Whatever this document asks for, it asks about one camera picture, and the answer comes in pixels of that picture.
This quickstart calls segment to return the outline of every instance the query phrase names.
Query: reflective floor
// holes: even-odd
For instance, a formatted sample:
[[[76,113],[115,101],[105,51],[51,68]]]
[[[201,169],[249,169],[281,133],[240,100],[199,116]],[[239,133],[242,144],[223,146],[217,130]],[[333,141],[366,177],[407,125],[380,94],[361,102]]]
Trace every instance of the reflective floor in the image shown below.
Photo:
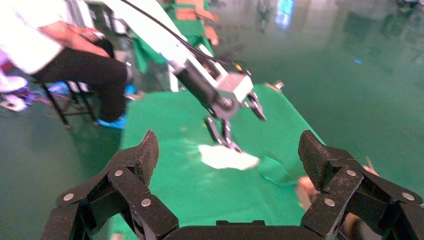
[[[424,196],[424,11],[395,0],[211,0],[217,50],[283,93],[329,145]]]
[[[330,146],[424,196],[424,13],[395,0],[209,0],[217,55],[237,46],[256,83],[283,93]],[[36,104],[0,111],[0,239],[41,235],[55,198],[100,171],[121,132]]]

